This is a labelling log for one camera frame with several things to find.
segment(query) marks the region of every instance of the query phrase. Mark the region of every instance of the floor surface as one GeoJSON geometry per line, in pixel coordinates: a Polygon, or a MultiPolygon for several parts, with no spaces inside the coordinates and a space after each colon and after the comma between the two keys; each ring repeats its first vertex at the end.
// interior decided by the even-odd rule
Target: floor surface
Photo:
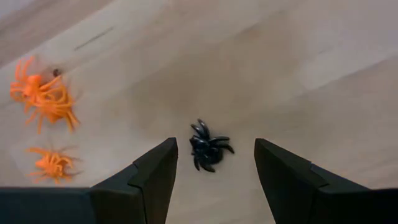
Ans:
{"type": "Polygon", "coordinates": [[[175,136],[167,223],[273,223],[255,138],[367,187],[398,187],[397,1],[58,0],[34,11],[45,1],[0,20],[0,185],[53,186],[26,176],[31,146],[77,146],[83,172],[64,186],[91,186],[175,136]],[[15,16],[26,11],[28,23],[15,16]],[[10,100],[17,59],[31,55],[32,71],[65,71],[75,133],[45,123],[37,135],[10,100]],[[193,166],[197,118],[236,151],[215,174],[193,166]]]}

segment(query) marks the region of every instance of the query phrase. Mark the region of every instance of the plastic spider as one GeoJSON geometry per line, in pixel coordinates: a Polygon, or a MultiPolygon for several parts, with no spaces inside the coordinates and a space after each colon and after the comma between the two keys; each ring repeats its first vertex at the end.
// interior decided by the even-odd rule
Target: plastic spider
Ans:
{"type": "Polygon", "coordinates": [[[51,82],[42,85],[43,77],[39,74],[27,75],[27,69],[29,65],[33,62],[33,57],[26,61],[22,68],[21,74],[21,64],[20,60],[16,71],[15,79],[17,82],[11,83],[10,96],[16,101],[36,103],[40,93],[49,90],[53,85],[60,81],[61,77],[54,78],[51,82]]]}
{"type": "Polygon", "coordinates": [[[210,138],[210,132],[205,122],[198,119],[200,128],[194,124],[191,127],[198,133],[199,136],[193,135],[189,141],[192,145],[193,163],[197,170],[199,166],[208,172],[215,172],[211,166],[219,163],[223,159],[223,149],[235,153],[233,148],[225,141],[229,141],[229,137],[215,137],[210,138]]]}
{"type": "Polygon", "coordinates": [[[35,165],[39,169],[38,172],[32,172],[29,175],[41,175],[35,181],[40,181],[46,178],[53,178],[56,184],[60,183],[60,179],[70,180],[72,175],[66,174],[67,167],[73,168],[72,158],[61,154],[60,152],[48,151],[37,147],[28,149],[29,152],[35,152],[43,156],[36,161],[35,165]]]}
{"type": "Polygon", "coordinates": [[[74,100],[68,94],[67,88],[63,83],[56,88],[39,93],[38,96],[36,103],[27,102],[25,112],[30,106],[36,106],[35,111],[26,121],[26,124],[29,124],[39,113],[39,125],[37,127],[37,132],[39,134],[44,118],[47,118],[52,124],[59,119],[65,118],[70,132],[73,132],[75,126],[79,125],[80,122],[72,111],[74,100]]]}

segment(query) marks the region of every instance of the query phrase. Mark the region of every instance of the black toy spider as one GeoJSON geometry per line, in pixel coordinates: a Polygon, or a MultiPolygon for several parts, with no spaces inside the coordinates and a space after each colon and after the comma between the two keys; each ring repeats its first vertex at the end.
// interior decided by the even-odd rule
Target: black toy spider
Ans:
{"type": "Polygon", "coordinates": [[[193,163],[197,170],[200,170],[199,165],[208,172],[215,172],[211,166],[219,163],[223,159],[223,149],[235,153],[234,149],[225,141],[229,141],[229,137],[215,137],[210,138],[210,132],[207,125],[198,119],[200,128],[194,124],[191,127],[198,133],[199,136],[193,135],[189,141],[192,145],[193,163]]]}

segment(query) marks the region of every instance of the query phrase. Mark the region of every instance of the wood grain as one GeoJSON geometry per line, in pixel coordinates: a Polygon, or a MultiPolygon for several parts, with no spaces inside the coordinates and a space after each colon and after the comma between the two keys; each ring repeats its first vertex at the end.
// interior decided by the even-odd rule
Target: wood grain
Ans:
{"type": "Polygon", "coordinates": [[[71,93],[82,92],[75,133],[65,123],[45,123],[40,136],[36,123],[25,127],[21,106],[7,103],[16,60],[0,69],[0,165],[10,168],[0,169],[0,185],[33,185],[24,175],[36,158],[24,149],[49,138],[77,145],[71,156],[83,160],[65,185],[91,186],[176,136],[168,223],[272,223],[255,138],[367,187],[397,187],[396,8],[393,0],[115,0],[22,55],[66,68],[71,93]],[[236,150],[215,174],[193,166],[197,118],[236,150]]]}
{"type": "Polygon", "coordinates": [[[0,20],[0,67],[112,0],[35,0],[0,20]]]}

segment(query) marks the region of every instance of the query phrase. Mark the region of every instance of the orange toy spider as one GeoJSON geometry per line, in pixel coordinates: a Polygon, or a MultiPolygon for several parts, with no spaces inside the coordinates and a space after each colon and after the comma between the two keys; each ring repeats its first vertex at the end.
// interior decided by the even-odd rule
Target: orange toy spider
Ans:
{"type": "Polygon", "coordinates": [[[10,95],[16,101],[25,103],[24,111],[28,113],[31,106],[37,107],[32,116],[26,121],[29,124],[37,115],[39,116],[38,134],[41,132],[43,119],[46,117],[50,123],[54,124],[57,120],[65,118],[70,132],[75,129],[79,121],[72,112],[73,99],[68,95],[67,88],[62,83],[59,70],[56,70],[56,78],[51,82],[42,84],[42,76],[35,74],[27,76],[26,71],[33,61],[33,57],[28,59],[22,69],[21,61],[18,63],[15,79],[19,82],[11,83],[10,95]]]}
{"type": "Polygon", "coordinates": [[[51,86],[61,79],[61,77],[56,77],[51,82],[42,85],[42,75],[34,74],[28,76],[26,72],[29,65],[33,62],[33,59],[34,58],[31,57],[26,61],[22,68],[22,76],[20,76],[22,61],[20,60],[17,65],[15,71],[15,79],[17,82],[11,83],[10,88],[10,96],[16,101],[36,103],[40,92],[49,90],[51,86]]]}
{"type": "Polygon", "coordinates": [[[79,120],[73,114],[72,104],[73,99],[69,96],[67,88],[63,83],[58,87],[42,92],[38,94],[36,103],[27,102],[25,106],[25,111],[29,109],[30,106],[36,106],[37,108],[32,113],[30,118],[26,121],[29,124],[37,115],[39,116],[39,126],[37,132],[40,134],[43,119],[46,117],[50,123],[54,124],[57,120],[65,118],[69,127],[70,132],[73,132],[75,126],[79,125],[79,120]]]}
{"type": "Polygon", "coordinates": [[[70,180],[72,175],[65,173],[65,168],[73,168],[72,158],[67,157],[59,152],[44,150],[37,147],[28,149],[29,152],[36,152],[43,156],[36,161],[35,165],[39,169],[38,172],[32,172],[29,175],[41,175],[35,181],[40,181],[46,178],[53,178],[56,184],[60,183],[60,179],[70,180]]]}

